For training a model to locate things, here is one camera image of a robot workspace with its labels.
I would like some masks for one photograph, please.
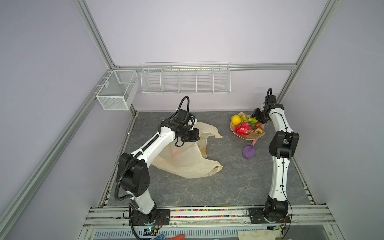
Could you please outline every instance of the white wire shelf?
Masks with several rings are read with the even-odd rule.
[[[143,63],[141,89],[144,94],[228,94],[229,63]]]
[[[113,70],[96,97],[105,110],[129,110],[139,85],[136,71]]]

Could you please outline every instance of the table surface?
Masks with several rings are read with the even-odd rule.
[[[256,154],[251,159],[242,157],[250,145],[230,130],[230,118],[238,112],[192,112],[198,121],[217,127],[223,138],[208,137],[207,158],[221,163],[222,170],[213,176],[186,179],[172,173],[149,167],[149,191],[159,207],[208,205],[264,205],[272,181],[272,156],[268,147],[275,130],[272,122],[265,125],[265,135],[255,144]],[[126,152],[142,146],[156,131],[158,123],[172,113],[139,112]],[[126,207],[129,199],[117,202],[113,198],[115,182],[107,207]],[[287,197],[292,205],[309,205],[310,201],[294,164],[288,168]]]

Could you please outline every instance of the pink handle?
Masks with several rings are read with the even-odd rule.
[[[255,140],[253,140],[251,145],[254,146],[255,143],[257,142],[257,140],[258,140],[258,138],[256,138]]]

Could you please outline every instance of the yellow fruit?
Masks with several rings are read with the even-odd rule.
[[[231,118],[231,122],[237,126],[238,124],[241,123],[241,117],[239,115],[235,115]]]

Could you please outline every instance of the strawberry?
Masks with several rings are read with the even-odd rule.
[[[261,127],[257,127],[255,131],[256,131],[256,134],[257,134],[257,135],[260,135],[260,134],[263,133],[263,130],[262,130]]]

